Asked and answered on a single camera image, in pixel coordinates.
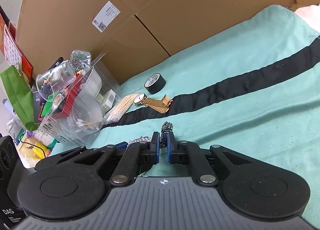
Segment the green paper bag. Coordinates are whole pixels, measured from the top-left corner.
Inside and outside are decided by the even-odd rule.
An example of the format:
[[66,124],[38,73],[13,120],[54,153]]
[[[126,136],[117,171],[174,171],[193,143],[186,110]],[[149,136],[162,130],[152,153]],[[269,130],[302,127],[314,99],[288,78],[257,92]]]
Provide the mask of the green paper bag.
[[38,125],[34,122],[33,93],[23,76],[15,66],[10,66],[1,72],[1,80],[9,101],[24,128],[36,131]]

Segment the red wall calendar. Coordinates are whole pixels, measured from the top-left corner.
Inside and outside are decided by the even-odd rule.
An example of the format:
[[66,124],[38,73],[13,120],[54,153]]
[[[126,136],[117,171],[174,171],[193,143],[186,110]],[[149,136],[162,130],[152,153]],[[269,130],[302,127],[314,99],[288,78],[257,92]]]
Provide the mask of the red wall calendar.
[[31,85],[33,67],[17,45],[15,32],[16,26],[9,20],[1,8],[1,52],[5,61],[9,65],[15,66],[23,75],[25,81]]

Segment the large brown cardboard box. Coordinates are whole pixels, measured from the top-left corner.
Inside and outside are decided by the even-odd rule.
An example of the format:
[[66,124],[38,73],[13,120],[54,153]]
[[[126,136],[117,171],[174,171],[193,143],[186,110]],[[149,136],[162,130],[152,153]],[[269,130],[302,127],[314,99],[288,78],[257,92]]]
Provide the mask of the large brown cardboard box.
[[[120,14],[100,32],[93,18],[111,1]],[[246,21],[270,5],[312,5],[319,0],[23,0],[17,43],[34,68],[45,72],[80,49],[106,53],[117,82]]]

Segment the white shipping label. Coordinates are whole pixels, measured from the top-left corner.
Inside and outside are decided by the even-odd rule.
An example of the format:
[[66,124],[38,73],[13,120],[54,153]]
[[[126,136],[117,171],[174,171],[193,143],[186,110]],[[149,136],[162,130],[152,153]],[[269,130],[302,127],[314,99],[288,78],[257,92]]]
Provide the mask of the white shipping label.
[[93,18],[92,24],[103,32],[119,14],[120,10],[111,1],[108,1]]

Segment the clear plastic storage bin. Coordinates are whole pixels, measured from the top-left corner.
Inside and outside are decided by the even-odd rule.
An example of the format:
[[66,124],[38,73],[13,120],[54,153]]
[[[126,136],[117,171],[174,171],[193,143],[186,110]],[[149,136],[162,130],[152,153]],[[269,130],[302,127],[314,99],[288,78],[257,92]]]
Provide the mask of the clear plastic storage bin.
[[85,145],[97,138],[104,116],[121,96],[118,82],[103,64],[105,57],[104,52],[92,57],[88,70],[75,72],[83,78],[70,116],[53,119],[52,114],[46,115],[39,126],[41,131],[65,144]]

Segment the black small box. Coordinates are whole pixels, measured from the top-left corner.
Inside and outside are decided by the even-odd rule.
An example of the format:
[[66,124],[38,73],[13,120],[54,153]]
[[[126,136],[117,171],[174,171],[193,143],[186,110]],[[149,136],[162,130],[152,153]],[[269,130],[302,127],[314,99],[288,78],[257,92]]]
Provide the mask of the black small box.
[[41,97],[38,91],[33,92],[33,112],[34,112],[34,123],[40,124],[42,121],[41,113],[43,106],[46,101]]

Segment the clear plastic cup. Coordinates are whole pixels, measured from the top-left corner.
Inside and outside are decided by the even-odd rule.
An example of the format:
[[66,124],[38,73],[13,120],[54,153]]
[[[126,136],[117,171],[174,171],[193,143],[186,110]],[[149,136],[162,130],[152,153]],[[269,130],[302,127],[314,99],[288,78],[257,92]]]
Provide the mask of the clear plastic cup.
[[76,74],[71,63],[63,61],[60,65],[36,77],[36,88],[40,96],[52,102],[54,97],[74,82]]

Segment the red tape roll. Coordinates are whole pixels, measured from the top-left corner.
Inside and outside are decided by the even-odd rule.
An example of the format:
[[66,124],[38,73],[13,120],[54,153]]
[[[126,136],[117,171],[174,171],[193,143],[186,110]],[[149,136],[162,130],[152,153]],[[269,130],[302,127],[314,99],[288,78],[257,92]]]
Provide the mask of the red tape roll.
[[60,106],[63,99],[64,96],[62,95],[62,93],[58,93],[52,101],[52,109],[56,110]]

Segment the green box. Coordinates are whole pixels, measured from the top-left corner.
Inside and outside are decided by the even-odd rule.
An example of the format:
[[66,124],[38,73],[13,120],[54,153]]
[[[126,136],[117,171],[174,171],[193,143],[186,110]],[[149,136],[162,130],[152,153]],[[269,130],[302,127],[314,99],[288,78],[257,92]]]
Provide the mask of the green box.
[[54,113],[54,111],[55,111],[55,107],[53,106],[53,102],[47,101],[43,106],[41,117],[44,118],[46,115]]

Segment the black permanent marker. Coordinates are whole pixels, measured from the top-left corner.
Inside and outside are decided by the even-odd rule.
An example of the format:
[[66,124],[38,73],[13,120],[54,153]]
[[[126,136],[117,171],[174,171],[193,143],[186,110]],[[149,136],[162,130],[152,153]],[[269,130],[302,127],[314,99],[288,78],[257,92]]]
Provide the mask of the black permanent marker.
[[64,61],[63,57],[59,57],[48,69],[48,71],[50,71],[51,69],[59,66],[62,62]]

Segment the teal cloth with black stripe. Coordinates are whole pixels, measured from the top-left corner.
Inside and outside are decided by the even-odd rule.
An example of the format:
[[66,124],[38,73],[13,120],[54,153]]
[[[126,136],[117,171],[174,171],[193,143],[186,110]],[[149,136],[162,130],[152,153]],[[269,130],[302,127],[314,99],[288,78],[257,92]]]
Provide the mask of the teal cloth with black stripe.
[[218,144],[293,171],[311,188],[304,218],[319,226],[319,32],[296,10],[272,5],[121,85],[144,92],[160,73],[156,98],[173,101],[166,115],[131,107],[118,124],[86,144],[100,148],[151,136],[164,122],[178,140]]

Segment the pink white towel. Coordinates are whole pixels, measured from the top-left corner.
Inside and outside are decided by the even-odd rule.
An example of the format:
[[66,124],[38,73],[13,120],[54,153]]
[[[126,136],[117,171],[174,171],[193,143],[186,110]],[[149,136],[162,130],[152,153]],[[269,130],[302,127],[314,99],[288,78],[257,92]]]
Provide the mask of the pink white towel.
[[295,14],[315,31],[320,32],[320,5],[310,5],[298,8]]

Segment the yellow mug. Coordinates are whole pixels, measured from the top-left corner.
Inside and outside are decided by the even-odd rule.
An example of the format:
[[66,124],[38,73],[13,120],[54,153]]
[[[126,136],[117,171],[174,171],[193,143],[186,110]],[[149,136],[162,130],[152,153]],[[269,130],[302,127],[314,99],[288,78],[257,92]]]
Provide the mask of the yellow mug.
[[51,151],[45,145],[36,142],[33,146],[33,157],[35,159],[44,159],[50,155]]

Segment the black tape roll white core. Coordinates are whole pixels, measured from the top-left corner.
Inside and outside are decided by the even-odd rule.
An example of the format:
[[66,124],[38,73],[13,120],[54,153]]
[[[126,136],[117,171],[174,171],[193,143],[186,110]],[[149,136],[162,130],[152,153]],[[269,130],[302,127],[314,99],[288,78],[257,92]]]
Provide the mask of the black tape roll white core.
[[160,73],[155,73],[146,80],[144,87],[150,94],[156,94],[163,89],[165,84],[166,80],[162,75]]

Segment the gold mesh band watch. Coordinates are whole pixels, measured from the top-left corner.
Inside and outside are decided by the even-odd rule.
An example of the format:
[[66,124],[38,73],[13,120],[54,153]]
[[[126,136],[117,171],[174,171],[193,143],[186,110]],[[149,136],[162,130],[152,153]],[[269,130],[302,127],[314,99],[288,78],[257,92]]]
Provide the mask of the gold mesh band watch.
[[134,99],[135,105],[144,105],[149,107],[158,113],[165,114],[168,112],[170,105],[172,103],[172,99],[168,96],[164,96],[161,100],[148,98],[144,93],[136,96]]

